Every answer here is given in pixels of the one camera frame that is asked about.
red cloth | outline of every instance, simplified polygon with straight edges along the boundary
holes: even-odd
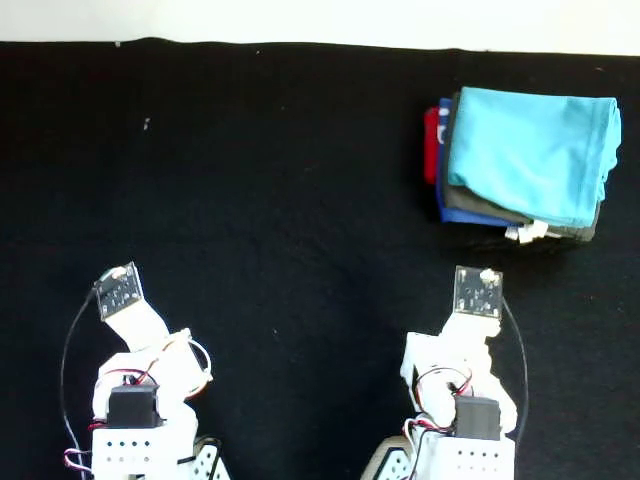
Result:
[[[424,179],[429,185],[436,184],[438,169],[438,108],[433,107],[424,114]]]

white wall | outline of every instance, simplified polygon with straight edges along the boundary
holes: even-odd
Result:
[[[640,55],[638,0],[0,0],[0,40],[319,42]]]

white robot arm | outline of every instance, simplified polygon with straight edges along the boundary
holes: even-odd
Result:
[[[410,332],[400,375],[416,417],[379,447],[362,480],[513,480],[514,402],[491,373],[502,274],[456,269],[453,311],[439,335]]]
[[[92,449],[65,451],[67,466],[96,480],[229,480],[219,442],[196,442],[198,421],[185,403],[212,380],[207,351],[189,329],[169,333],[144,299],[133,262],[105,272],[94,290],[101,320],[130,351],[99,368],[89,426]],[[69,459],[82,454],[91,455],[90,467]]]

light blue cloth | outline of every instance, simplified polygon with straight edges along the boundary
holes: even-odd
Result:
[[[455,223],[478,223],[481,225],[491,225],[494,227],[510,227],[515,224],[498,217],[492,217],[491,215],[484,215],[482,213],[468,212],[467,210],[461,210],[459,208],[447,208],[444,205],[444,199],[442,195],[442,181],[443,175],[441,174],[441,163],[444,159],[444,139],[447,134],[447,128],[449,125],[449,116],[451,114],[451,108],[453,102],[450,98],[441,98],[438,108],[438,159],[436,162],[436,200],[438,201],[438,209],[440,210],[440,218],[443,223],[455,222]]]
[[[550,225],[588,227],[620,141],[615,98],[465,87],[448,180]]]

folded cloth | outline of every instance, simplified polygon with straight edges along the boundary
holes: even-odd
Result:
[[[589,227],[620,141],[614,98],[465,87],[448,181],[550,225]]]
[[[451,112],[449,113],[449,125],[451,125],[451,127],[447,129],[447,134],[444,139],[444,155],[442,159],[443,178],[447,178],[451,137],[452,132],[456,128],[456,115],[458,113],[459,100],[460,95],[457,93],[454,94],[452,98]],[[441,188],[444,204],[448,208],[458,208],[469,212],[481,213],[483,215],[491,215],[522,225],[531,224],[530,218],[527,218],[518,212],[512,212],[511,210],[502,208],[495,203],[491,203],[484,198],[479,197],[467,187],[458,187],[449,184],[449,182],[443,182]],[[549,226],[546,235],[553,238],[569,238],[581,242],[590,242],[596,233],[596,224],[598,223],[599,215],[600,202],[598,202],[596,215],[590,226],[584,228]]]
[[[451,99],[440,99],[440,108],[438,109],[438,128],[435,132],[438,142],[438,158],[434,162],[437,166],[436,169],[436,200],[438,202],[438,209],[440,210],[440,218],[443,222],[457,222],[457,223],[478,223],[482,225],[491,225],[496,227],[509,227],[514,226],[513,222],[509,222],[502,218],[492,217],[490,215],[483,215],[481,213],[467,212],[458,208],[446,208],[442,197],[442,182],[446,181],[446,171],[443,172],[441,163],[444,155],[444,137],[447,130],[447,123],[449,114],[451,111]]]
[[[449,155],[451,152],[451,137],[456,129],[456,115],[458,113],[458,105],[460,94],[456,93],[452,98],[451,112],[449,114],[449,125],[447,134],[444,139],[444,154],[442,156],[442,178],[448,178],[449,172]],[[442,197],[447,208],[459,208],[468,212],[481,213],[492,217],[503,218],[515,224],[529,224],[531,219],[518,212],[513,212],[502,208],[500,205],[489,202],[484,198],[473,193],[472,190],[464,186],[451,185],[448,181],[442,182]]]
[[[438,168],[438,107],[424,114],[424,179],[429,185],[436,184]]]

